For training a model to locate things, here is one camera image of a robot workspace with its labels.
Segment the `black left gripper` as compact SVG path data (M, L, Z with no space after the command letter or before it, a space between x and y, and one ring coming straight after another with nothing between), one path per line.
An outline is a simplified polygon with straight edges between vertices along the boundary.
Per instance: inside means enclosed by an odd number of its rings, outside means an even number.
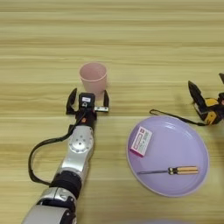
M104 90L103 107L94 108L80 108L77 112L74 110L73 105L75 103L77 89L75 88L68 96L66 103L66 114L75 115L76 123L81 126L88 126L90 128L95 127L95 121L97 120L97 113L109 112L109 95L107 90Z

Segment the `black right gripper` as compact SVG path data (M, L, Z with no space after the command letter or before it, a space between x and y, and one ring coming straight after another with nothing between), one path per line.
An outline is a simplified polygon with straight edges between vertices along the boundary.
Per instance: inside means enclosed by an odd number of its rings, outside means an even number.
M224 84L224 73L219 73L219 76ZM207 105L205 99L202 97L200 89L191 81L188 81L188 88L190 91L190 95L194 101L194 104L197 106L197 109L200 113L207 112ZM218 108L217 112L220 117L224 117L224 92L219 93L218 97Z

